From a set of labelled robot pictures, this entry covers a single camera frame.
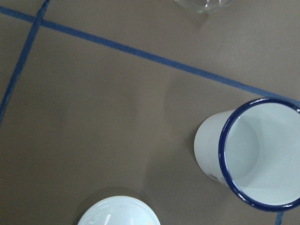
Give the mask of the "white blue-rimmed enamel cup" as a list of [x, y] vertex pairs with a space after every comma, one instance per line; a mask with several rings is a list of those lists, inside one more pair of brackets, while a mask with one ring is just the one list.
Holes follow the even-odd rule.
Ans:
[[300, 204], [300, 107], [258, 98], [214, 114], [198, 128], [200, 169], [246, 204], [286, 211]]

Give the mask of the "white small bowl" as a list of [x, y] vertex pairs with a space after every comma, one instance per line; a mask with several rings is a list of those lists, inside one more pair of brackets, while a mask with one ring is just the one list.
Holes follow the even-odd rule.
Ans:
[[155, 212], [144, 202], [130, 196], [112, 196], [92, 205], [79, 225], [159, 225]]

